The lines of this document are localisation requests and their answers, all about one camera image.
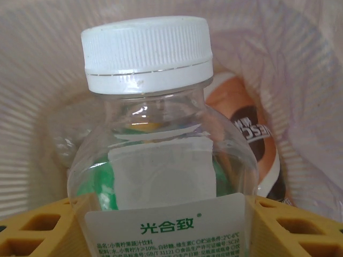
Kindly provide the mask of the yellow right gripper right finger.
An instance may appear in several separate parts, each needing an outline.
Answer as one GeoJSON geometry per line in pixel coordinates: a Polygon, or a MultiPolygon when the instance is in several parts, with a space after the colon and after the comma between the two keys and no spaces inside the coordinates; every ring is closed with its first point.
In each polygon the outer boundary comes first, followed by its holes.
{"type": "Polygon", "coordinates": [[[342,256],[342,223],[260,196],[246,200],[250,256],[342,256]]]}

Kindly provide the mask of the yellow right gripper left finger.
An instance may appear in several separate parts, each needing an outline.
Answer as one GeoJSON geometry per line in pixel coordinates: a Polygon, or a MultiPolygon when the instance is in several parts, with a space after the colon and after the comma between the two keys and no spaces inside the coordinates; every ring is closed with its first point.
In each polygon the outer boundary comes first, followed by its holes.
{"type": "Polygon", "coordinates": [[[90,256],[68,199],[1,220],[1,256],[90,256]]]}

